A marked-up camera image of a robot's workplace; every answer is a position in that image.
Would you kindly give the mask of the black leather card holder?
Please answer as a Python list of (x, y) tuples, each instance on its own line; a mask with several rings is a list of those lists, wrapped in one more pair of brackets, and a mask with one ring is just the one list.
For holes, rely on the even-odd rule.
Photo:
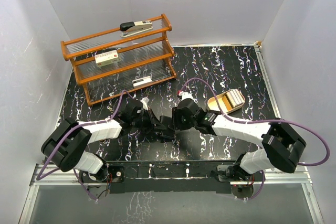
[(160, 122), (163, 124), (164, 129), (161, 134), (157, 134), (161, 142), (171, 142), (175, 140), (175, 131), (168, 128), (171, 117), (162, 115), (160, 116)]

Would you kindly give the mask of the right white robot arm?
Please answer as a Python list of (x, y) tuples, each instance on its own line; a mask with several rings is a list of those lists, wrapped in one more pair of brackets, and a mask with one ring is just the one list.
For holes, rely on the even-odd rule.
[(195, 128), (203, 134), (233, 137), (260, 146), (257, 151), (241, 154), (232, 166), (216, 172), (233, 180), (247, 180), (252, 174), (271, 168), (294, 173), (306, 147), (303, 138), (284, 121), (235, 120), (218, 111), (203, 110), (191, 98), (172, 109), (172, 128), (179, 131)]

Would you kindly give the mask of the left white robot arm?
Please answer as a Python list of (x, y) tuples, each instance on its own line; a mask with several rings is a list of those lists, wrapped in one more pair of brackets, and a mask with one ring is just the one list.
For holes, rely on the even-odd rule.
[(42, 144), (41, 152), (47, 157), (47, 162), (54, 163), (60, 171), (77, 169), (101, 182), (108, 177), (108, 165), (101, 157), (86, 151), (87, 146), (117, 139), (133, 128), (149, 134), (163, 132), (167, 126), (162, 123), (162, 118), (154, 115), (146, 99), (132, 99), (125, 108), (104, 120), (79, 122), (73, 118), (65, 119)]

